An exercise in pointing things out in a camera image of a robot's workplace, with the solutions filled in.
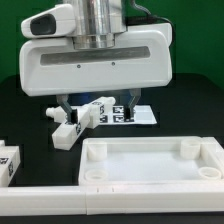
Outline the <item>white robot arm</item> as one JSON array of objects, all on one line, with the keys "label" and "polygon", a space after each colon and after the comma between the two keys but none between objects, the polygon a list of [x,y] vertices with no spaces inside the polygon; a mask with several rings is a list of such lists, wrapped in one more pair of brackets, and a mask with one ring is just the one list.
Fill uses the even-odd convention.
[{"label": "white robot arm", "polygon": [[25,19],[28,41],[19,55],[20,80],[29,96],[55,95],[67,112],[72,93],[127,89],[127,118],[141,90],[172,78],[171,22],[135,0],[62,0]]}]

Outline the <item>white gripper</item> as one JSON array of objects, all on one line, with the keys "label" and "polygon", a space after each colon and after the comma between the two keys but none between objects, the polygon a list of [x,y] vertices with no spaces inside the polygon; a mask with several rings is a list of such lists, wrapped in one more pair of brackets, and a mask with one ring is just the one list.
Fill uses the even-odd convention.
[{"label": "white gripper", "polygon": [[130,26],[107,49],[77,50],[66,37],[33,39],[20,51],[21,86],[29,96],[57,95],[68,122],[77,122],[78,113],[69,105],[67,94],[130,89],[124,118],[131,120],[140,88],[171,81],[171,42],[168,23]]}]

